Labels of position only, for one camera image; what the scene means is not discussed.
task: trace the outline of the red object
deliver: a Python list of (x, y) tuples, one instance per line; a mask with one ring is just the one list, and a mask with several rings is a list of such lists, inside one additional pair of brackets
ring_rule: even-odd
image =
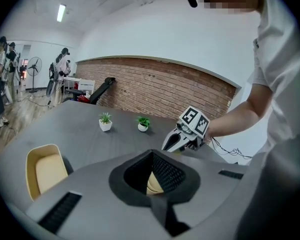
[(84, 95), (80, 95), (78, 97), (78, 102), (83, 102), (83, 103), (90, 103), (90, 99), (88, 99), (86, 96)]

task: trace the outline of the yellow object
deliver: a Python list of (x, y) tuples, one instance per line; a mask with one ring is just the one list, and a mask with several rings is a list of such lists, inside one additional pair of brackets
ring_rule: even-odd
[(60, 150), (55, 144), (36, 147), (28, 153), (25, 178), (33, 201), (67, 176)]
[(176, 154), (176, 155), (181, 155), (182, 154), (179, 149), (175, 150), (173, 153)]
[(146, 194), (147, 195), (156, 195), (163, 193), (163, 189), (161, 188), (156, 176), (153, 172), (151, 172), (150, 177), (148, 179), (148, 183), (146, 186)]

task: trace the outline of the white wall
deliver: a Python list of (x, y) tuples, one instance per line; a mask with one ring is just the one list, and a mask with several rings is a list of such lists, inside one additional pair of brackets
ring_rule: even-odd
[(30, 53), (31, 45), (16, 44), (15, 46), (20, 46), (20, 47), (22, 46), (22, 51), (20, 53), (20, 59), (30, 60), (29, 53)]
[(129, 5), (88, 32), (76, 61), (100, 57), (155, 57), (203, 70), (236, 87), (254, 68), (253, 39), (259, 15), (191, 8), (187, 0)]
[[(76, 71), (75, 55), (82, 32), (55, 22), (48, 22), (35, 13), (21, 13), (13, 11), (0, 29), (0, 36), (6, 36), (9, 43), (18, 45), (31, 45), (27, 57), (21, 54), (21, 58), (31, 59), (39, 57), (42, 60), (42, 69), (34, 77), (35, 88), (46, 88), (49, 83), (49, 67), (61, 50), (66, 47), (71, 60), (71, 74)], [(27, 75), (26, 88), (32, 88), (32, 77)]]
[[(21, 53), (21, 58), (31, 60), (33, 57), (39, 57), (42, 60), (41, 71), (34, 77), (34, 88), (46, 88), (49, 83), (50, 64), (65, 46), (38, 41), (9, 40), (8, 42), (15, 42), (16, 45), (31, 45), (30, 50), (25, 51), (27, 54)], [(67, 55), (66, 59), (71, 61), (71, 68), (76, 68), (74, 60), (74, 54), (76, 53), (76, 50), (69, 47), (68, 49), (70, 55)], [(33, 86), (33, 78), (29, 74), (26, 75), (25, 84), (27, 89), (32, 88)]]

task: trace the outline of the green succulent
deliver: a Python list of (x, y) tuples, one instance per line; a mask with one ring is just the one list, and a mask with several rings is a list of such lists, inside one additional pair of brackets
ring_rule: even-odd
[(111, 115), (109, 113), (102, 113), (99, 115), (101, 119), (101, 123), (103, 124), (109, 124), (110, 123), (110, 117)]
[(150, 126), (149, 118), (138, 116), (137, 121), (140, 123), (140, 125), (142, 125), (144, 127), (149, 127)]

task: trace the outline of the white desk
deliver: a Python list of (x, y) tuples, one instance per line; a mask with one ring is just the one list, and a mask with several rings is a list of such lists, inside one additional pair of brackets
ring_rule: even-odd
[(64, 86), (63, 86), (63, 100), (65, 99), (65, 93), (66, 93), (66, 81), (68, 81), (68, 89), (70, 89), (70, 82), (80, 82), (80, 78), (74, 78), (74, 77), (64, 77)]

